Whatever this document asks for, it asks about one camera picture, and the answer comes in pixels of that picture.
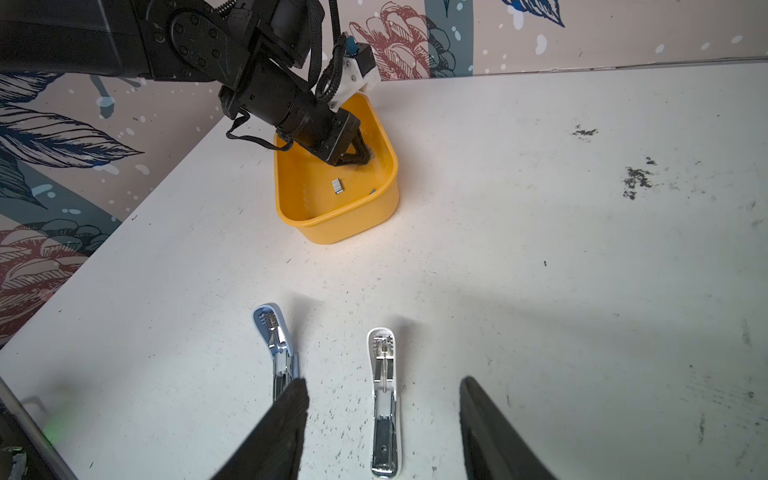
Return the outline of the white mini stapler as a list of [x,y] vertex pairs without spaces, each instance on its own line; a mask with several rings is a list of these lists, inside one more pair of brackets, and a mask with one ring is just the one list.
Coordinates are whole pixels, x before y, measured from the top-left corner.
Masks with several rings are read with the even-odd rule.
[[389,328],[376,327],[368,333],[367,344],[373,398],[370,467],[374,477],[393,479],[401,463],[396,338]]

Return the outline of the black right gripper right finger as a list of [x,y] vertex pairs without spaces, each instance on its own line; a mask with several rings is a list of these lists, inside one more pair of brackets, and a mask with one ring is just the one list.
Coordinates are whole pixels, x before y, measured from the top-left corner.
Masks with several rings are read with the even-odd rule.
[[459,391],[468,479],[555,478],[474,377],[465,377]]

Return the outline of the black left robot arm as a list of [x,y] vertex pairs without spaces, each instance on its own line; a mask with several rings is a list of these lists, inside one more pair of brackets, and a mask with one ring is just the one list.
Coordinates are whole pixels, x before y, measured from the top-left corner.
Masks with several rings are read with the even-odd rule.
[[300,146],[324,163],[364,165],[360,120],[336,93],[348,39],[336,32],[323,63],[322,25],[335,2],[5,1],[1,67],[171,82],[218,82],[235,125],[257,117],[278,149]]

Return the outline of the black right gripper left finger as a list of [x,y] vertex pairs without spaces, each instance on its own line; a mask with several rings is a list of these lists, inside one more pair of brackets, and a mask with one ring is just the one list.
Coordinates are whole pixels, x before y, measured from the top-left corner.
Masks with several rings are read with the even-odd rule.
[[306,381],[289,383],[213,479],[297,479],[309,403]]

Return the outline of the light blue stapler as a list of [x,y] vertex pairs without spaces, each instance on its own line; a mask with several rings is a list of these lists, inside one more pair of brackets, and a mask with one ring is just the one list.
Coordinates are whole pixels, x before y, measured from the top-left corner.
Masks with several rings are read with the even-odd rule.
[[253,320],[272,359],[272,395],[273,401],[276,402],[287,386],[300,377],[298,352],[293,346],[287,322],[277,304],[266,303],[258,306],[253,312]]

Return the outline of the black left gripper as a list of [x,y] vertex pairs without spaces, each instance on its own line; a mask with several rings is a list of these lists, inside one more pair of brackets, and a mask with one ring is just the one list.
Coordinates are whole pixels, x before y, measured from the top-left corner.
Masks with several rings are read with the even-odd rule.
[[364,141],[360,120],[346,110],[314,131],[306,128],[299,135],[299,145],[330,166],[366,165],[372,151]]

